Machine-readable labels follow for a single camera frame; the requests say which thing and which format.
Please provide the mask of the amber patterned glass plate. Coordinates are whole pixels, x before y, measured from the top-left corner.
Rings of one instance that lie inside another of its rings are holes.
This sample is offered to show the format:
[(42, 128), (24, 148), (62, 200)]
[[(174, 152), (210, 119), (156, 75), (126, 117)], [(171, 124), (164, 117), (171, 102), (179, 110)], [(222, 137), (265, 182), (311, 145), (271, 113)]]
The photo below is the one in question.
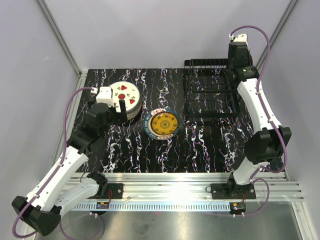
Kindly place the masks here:
[(159, 112), (151, 119), (150, 127), (153, 132), (160, 136), (173, 134), (179, 126), (178, 117), (171, 112)]

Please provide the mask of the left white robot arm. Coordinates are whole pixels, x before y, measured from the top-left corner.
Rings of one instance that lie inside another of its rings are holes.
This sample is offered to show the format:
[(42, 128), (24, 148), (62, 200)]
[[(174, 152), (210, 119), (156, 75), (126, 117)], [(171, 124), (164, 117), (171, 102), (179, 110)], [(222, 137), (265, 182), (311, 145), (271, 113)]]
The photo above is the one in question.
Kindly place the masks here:
[(66, 141), (62, 155), (42, 181), (27, 196), (16, 196), (12, 201), (17, 218), (36, 233), (47, 236), (67, 212), (85, 199), (121, 199), (124, 185), (109, 184), (105, 175), (96, 171), (89, 173), (68, 191), (62, 190), (76, 170), (96, 151), (110, 126), (127, 120), (124, 100), (120, 100), (118, 106), (92, 104), (80, 126)]

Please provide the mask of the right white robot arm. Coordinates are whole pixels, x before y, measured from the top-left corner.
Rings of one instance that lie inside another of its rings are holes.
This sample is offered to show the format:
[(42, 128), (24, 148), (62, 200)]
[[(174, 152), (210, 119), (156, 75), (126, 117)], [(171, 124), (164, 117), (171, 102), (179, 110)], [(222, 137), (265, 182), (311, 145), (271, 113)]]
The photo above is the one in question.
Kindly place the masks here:
[(253, 136), (244, 145), (244, 159), (226, 183), (228, 196), (237, 199), (250, 191), (257, 173), (287, 154), (285, 147), (292, 132), (282, 126), (271, 110), (246, 41), (229, 43), (225, 74), (244, 101), (253, 125)]

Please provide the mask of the stack of plates under white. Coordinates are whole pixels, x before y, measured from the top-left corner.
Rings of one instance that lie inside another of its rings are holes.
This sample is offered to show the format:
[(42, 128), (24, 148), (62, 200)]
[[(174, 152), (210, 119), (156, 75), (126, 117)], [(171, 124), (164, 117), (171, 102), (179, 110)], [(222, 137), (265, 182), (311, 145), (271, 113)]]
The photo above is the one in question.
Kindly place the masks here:
[(142, 99), (141, 98), (126, 98), (125, 100), (125, 109), (127, 119), (131, 120), (135, 118), (142, 108)]

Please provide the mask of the white watermelon pattern plate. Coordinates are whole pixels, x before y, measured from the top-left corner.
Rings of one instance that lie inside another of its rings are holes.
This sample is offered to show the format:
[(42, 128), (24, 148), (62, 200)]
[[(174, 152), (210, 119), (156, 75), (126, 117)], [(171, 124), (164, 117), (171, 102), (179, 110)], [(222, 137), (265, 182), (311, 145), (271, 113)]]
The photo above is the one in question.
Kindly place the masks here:
[(110, 85), (112, 99), (118, 113), (121, 112), (120, 100), (124, 100), (126, 112), (133, 113), (141, 108), (141, 94), (137, 86), (128, 81), (117, 81)]

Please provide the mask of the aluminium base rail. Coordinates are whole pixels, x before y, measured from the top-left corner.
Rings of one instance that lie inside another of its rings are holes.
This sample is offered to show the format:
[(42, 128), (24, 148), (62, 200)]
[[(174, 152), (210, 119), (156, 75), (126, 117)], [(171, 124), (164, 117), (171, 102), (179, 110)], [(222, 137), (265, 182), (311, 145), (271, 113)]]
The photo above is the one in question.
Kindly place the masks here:
[[(123, 200), (128, 201), (211, 201), (210, 184), (225, 183), (229, 177), (225, 172), (214, 173), (106, 173), (109, 183), (121, 183)], [(290, 181), (286, 174), (260, 172), (256, 178), (267, 183), (256, 182), (257, 200), (269, 195), (270, 201), (301, 202), (304, 200), (300, 185)]]

